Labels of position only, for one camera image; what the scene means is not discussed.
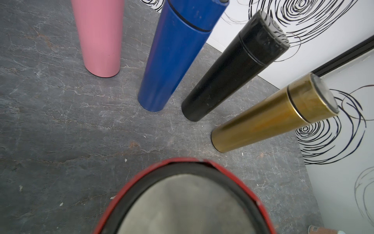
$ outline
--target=gold metallic cap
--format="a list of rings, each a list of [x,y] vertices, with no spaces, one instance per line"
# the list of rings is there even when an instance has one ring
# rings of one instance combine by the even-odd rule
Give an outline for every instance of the gold metallic cap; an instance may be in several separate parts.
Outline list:
[[[309,123],[336,116],[338,104],[321,78],[309,73],[287,87],[292,105],[299,115]]]

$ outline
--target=pink tumbler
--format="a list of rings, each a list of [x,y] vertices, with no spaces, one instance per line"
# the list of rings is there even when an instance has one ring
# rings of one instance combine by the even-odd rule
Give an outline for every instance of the pink tumbler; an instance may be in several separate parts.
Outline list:
[[[83,61],[100,77],[120,69],[125,0],[71,0]]]

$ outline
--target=black tumbler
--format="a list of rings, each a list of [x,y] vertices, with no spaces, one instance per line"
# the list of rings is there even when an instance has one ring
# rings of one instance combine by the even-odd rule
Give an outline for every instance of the black tumbler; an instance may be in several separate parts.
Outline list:
[[[288,48],[281,28],[259,10],[183,101],[184,116],[199,121]]]

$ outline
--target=floor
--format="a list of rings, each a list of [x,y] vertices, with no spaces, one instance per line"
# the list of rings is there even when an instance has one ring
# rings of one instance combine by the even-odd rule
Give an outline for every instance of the floor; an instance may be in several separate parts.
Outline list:
[[[137,91],[159,13],[126,0],[122,67],[84,67],[69,0],[0,3],[0,233],[91,233],[136,173],[171,157],[214,160],[260,197],[280,234],[322,225],[294,132],[229,153],[218,125],[277,89],[257,77],[199,122],[180,106],[220,52],[205,45],[166,107],[143,109]]]

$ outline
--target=swirl drawing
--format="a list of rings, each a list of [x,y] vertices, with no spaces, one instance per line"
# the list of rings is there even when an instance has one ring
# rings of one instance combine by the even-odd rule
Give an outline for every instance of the swirl drawing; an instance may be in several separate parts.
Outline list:
[[[150,6],[152,9],[157,12],[161,12],[164,0],[141,0],[146,5]]]
[[[374,213],[369,210],[368,204],[373,201],[373,194],[367,194],[369,186],[374,186],[374,167],[364,170],[355,183],[355,199],[361,216],[366,218],[374,227]]]
[[[338,116],[295,130],[305,164],[330,164],[353,154],[365,135],[366,111],[351,93],[331,89],[340,109]]]
[[[290,49],[280,58],[293,57],[300,46],[321,35],[358,0],[250,0],[248,18],[258,10],[270,15],[286,33]]]
[[[229,25],[243,25],[248,22],[249,0],[230,0],[221,19]]]

